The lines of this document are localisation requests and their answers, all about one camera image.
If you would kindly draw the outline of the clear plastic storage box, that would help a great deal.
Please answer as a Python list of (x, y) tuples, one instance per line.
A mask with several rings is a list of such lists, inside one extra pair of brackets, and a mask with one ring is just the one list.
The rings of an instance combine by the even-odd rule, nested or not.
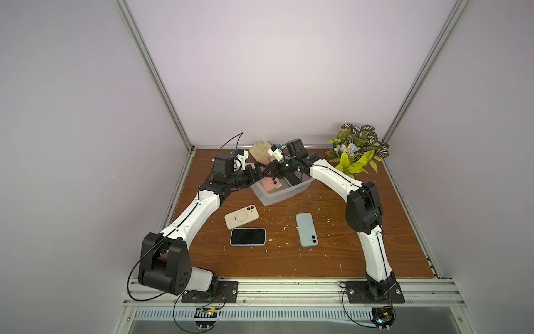
[(304, 192), (313, 181), (313, 178), (304, 174), (303, 182), (296, 186), (291, 186), (286, 180), (280, 179), (282, 186), (271, 193), (264, 190), (261, 181), (254, 183), (250, 188), (264, 206), (270, 206)]

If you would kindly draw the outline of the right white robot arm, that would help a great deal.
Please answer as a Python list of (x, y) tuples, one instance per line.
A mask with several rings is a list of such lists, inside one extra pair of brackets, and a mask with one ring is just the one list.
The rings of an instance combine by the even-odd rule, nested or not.
[(267, 178), (285, 178), (294, 172), (322, 182), (345, 200), (345, 220), (356, 231), (364, 252), (368, 290), (374, 299), (384, 299), (396, 285), (396, 278), (383, 242), (383, 206), (378, 188), (372, 182), (364, 184), (350, 178), (316, 154), (272, 161), (263, 174)]

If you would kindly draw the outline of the mint green case phone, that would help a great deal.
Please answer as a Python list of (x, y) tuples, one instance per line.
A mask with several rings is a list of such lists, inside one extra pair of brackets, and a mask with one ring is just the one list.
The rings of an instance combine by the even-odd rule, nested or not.
[(296, 215), (296, 223), (300, 245), (302, 247), (313, 247), (318, 245), (317, 232), (315, 230), (313, 217), (310, 213), (300, 213)]

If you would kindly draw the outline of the cream magsafe case phone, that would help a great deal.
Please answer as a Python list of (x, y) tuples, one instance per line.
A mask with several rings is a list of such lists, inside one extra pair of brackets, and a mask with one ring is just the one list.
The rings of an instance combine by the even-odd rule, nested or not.
[(225, 224), (228, 230), (239, 228), (259, 218), (255, 205), (249, 205), (225, 215)]

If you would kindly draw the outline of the black screen lilac phone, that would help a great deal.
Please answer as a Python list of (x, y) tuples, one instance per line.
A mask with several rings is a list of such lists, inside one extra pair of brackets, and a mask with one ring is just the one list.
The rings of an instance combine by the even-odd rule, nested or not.
[(231, 246), (264, 246), (266, 244), (265, 228), (232, 229), (229, 243)]

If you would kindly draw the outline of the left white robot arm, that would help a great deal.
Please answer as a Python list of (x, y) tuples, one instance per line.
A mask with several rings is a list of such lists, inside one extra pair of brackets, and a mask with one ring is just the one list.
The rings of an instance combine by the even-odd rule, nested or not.
[(238, 171), (232, 167), (215, 168), (174, 222), (143, 239), (140, 260), (135, 265), (139, 270), (139, 284), (176, 296), (199, 292), (208, 299), (215, 298), (219, 291), (216, 273), (194, 267), (189, 248), (208, 218), (233, 190), (248, 188), (263, 176), (258, 163), (248, 164)]

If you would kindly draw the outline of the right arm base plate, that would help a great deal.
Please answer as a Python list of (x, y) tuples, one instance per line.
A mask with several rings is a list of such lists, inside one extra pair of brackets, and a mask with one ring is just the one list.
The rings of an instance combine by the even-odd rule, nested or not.
[(349, 303), (405, 303), (405, 297), (398, 282), (370, 283), (367, 281), (346, 281)]

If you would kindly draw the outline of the pink case phone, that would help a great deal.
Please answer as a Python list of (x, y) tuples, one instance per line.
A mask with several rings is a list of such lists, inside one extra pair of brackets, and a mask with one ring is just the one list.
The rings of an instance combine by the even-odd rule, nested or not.
[(261, 180), (261, 183), (262, 183), (262, 186), (263, 186), (264, 190), (267, 193), (271, 193), (271, 192), (275, 191), (277, 188), (280, 188), (282, 186), (281, 182), (280, 182), (280, 179), (279, 178), (273, 178), (273, 177), (263, 178)]

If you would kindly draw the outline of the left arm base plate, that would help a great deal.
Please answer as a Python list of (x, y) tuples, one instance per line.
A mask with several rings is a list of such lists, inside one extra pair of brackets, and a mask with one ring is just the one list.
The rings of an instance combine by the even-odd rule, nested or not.
[(219, 281), (217, 288), (212, 288), (210, 292), (186, 291), (181, 302), (184, 304), (234, 304), (237, 302), (239, 292), (238, 281)]

